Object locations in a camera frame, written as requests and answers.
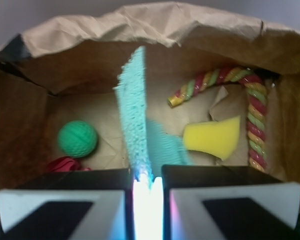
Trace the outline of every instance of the braided rope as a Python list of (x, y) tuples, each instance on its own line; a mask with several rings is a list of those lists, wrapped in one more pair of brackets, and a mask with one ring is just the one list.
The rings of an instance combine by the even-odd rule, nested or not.
[(247, 114), (247, 136), (249, 138), (249, 163), (262, 172), (267, 167), (265, 145), (265, 123), (267, 113), (267, 89), (263, 80), (252, 70), (243, 67), (224, 67), (199, 75), (195, 80), (183, 85), (168, 98), (171, 108), (190, 100), (208, 87), (225, 83), (240, 83), (249, 94)]

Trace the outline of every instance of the brown paper bag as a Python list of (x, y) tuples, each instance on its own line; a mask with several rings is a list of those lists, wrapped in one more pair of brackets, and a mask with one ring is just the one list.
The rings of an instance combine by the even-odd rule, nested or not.
[(266, 80), (267, 172), (300, 182), (300, 32), (208, 7), (163, 2), (124, 6), (102, 17), (55, 17), (20, 37), (16, 46), (11, 42), (0, 52), (0, 189), (42, 174), (48, 162), (61, 157), (57, 134), (71, 120), (87, 121), (99, 133), (98, 149), (82, 160), (84, 167), (129, 166), (113, 87), (121, 66), (141, 45), (146, 46), (147, 116), (167, 133), (182, 136), (188, 123), (241, 115), (232, 156), (221, 162), (191, 152), (198, 165), (248, 164), (245, 88), (211, 87), (174, 109), (167, 97), (198, 73), (228, 65), (280, 74)]

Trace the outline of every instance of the green rubber ball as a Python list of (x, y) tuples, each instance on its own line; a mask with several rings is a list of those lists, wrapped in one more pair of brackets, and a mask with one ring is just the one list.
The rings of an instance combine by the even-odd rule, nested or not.
[(58, 134), (58, 144), (69, 157), (83, 158), (97, 145), (97, 131), (85, 121), (70, 121)]

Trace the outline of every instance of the sponge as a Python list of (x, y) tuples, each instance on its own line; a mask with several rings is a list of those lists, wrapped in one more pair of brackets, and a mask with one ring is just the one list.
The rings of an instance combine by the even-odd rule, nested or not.
[(223, 121), (188, 124), (183, 142), (188, 150), (212, 154), (223, 161), (236, 149), (240, 134), (240, 116)]

